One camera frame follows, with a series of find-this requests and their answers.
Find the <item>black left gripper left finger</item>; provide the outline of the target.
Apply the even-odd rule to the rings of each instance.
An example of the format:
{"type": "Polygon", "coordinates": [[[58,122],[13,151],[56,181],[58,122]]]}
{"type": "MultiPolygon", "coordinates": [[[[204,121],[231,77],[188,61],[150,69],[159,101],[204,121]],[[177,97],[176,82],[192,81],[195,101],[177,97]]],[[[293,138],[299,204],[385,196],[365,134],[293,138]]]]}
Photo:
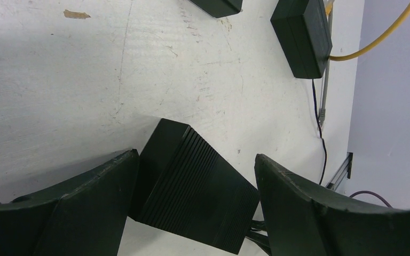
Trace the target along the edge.
{"type": "Polygon", "coordinates": [[[138,170],[133,149],[0,203],[0,255],[117,255],[138,170]]]}

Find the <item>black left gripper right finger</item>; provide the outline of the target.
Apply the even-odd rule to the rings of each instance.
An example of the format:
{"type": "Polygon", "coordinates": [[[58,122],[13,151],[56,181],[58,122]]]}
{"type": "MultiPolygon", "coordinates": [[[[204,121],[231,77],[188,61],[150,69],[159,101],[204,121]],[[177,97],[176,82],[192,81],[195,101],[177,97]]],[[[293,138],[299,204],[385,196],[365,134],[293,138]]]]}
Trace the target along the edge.
{"type": "Polygon", "coordinates": [[[272,255],[410,255],[410,210],[346,197],[263,154],[254,170],[272,255]]]}

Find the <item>small black labelled switch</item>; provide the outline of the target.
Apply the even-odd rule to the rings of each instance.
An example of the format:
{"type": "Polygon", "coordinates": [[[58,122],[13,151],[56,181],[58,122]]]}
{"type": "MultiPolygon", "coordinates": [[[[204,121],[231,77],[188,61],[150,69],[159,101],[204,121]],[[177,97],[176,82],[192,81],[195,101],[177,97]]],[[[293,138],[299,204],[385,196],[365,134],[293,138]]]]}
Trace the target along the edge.
{"type": "Polygon", "coordinates": [[[129,217],[238,254],[258,190],[190,125],[161,119],[139,155],[129,217]]]}

